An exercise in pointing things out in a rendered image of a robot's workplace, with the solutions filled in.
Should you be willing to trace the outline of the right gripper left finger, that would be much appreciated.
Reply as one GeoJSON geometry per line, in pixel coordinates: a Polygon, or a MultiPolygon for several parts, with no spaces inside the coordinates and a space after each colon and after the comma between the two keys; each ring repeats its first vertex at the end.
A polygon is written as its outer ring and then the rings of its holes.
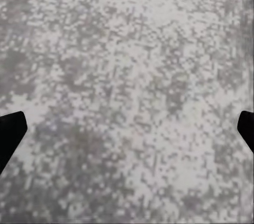
{"type": "Polygon", "coordinates": [[[0,117],[0,174],[27,130],[23,111],[0,117]]]}

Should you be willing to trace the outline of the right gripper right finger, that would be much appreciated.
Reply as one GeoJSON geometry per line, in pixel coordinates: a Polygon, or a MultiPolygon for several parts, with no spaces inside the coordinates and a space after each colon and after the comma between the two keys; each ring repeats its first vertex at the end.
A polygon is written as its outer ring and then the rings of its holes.
{"type": "Polygon", "coordinates": [[[237,130],[254,153],[254,113],[241,111],[237,130]]]}

